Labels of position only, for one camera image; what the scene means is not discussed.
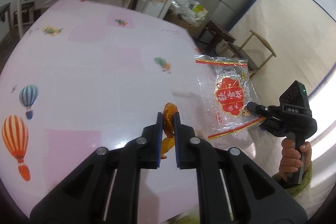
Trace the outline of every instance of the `snack packaging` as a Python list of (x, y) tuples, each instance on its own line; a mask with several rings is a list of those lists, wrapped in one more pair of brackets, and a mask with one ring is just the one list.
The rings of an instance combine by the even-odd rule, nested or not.
[(208, 140), (237, 133), (265, 120), (246, 109), (248, 102), (259, 101), (249, 81), (247, 60), (207, 55), (197, 55), (195, 60), (212, 68), (207, 79), (199, 79)]

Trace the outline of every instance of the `cardboard box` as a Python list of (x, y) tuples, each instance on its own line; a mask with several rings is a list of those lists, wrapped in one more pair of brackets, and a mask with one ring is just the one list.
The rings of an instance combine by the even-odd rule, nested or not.
[(178, 25), (178, 26), (186, 29), (191, 37), (196, 35), (196, 33), (199, 29), (199, 27), (192, 26), (189, 23), (185, 22), (183, 19), (180, 19), (178, 15), (172, 14), (171, 11), (167, 12), (167, 14), (165, 15), (163, 20), (174, 23), (175, 25)]

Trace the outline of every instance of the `piece of orange peel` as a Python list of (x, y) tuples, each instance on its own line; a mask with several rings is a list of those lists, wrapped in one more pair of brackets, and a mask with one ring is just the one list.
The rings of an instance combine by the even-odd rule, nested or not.
[(173, 117), (177, 111), (177, 107), (173, 103), (167, 103), (163, 110), (163, 131), (165, 132), (167, 137), (162, 141), (161, 144), (162, 160), (167, 158), (167, 156), (165, 156), (164, 154), (172, 149), (175, 145)]

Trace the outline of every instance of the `metal bolt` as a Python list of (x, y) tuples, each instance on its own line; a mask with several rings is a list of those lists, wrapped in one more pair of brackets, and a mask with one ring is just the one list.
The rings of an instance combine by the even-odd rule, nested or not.
[(199, 144), (199, 143), (201, 142), (201, 140), (200, 140), (199, 138), (197, 138), (197, 137), (192, 137), (192, 138), (190, 139), (190, 142), (191, 142), (192, 144)]
[(137, 138), (137, 139), (136, 139), (136, 142), (137, 142), (138, 144), (145, 144), (145, 143), (147, 143), (147, 140), (146, 140), (146, 138), (144, 138), (144, 137), (140, 137), (140, 138)]
[(96, 150), (96, 152), (97, 152), (97, 154), (98, 154), (99, 156), (105, 155), (105, 154), (107, 153), (107, 148), (105, 148), (105, 147), (100, 147), (100, 148), (98, 148), (98, 149)]
[(236, 147), (230, 149), (230, 154), (233, 156), (238, 156), (240, 154), (240, 150)]

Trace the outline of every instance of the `fuzzy green sleeve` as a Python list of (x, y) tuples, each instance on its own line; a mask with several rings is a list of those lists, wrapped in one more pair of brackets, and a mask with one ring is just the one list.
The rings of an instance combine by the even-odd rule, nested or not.
[(293, 187), (290, 187), (287, 182), (283, 180), (279, 173), (276, 173), (274, 176), (272, 176), (272, 178), (275, 179), (275, 181), (278, 182), (282, 187), (284, 187), (287, 193), (289, 193), (292, 197), (295, 197), (310, 184), (312, 174), (312, 165), (310, 164), (302, 178), (302, 183)]

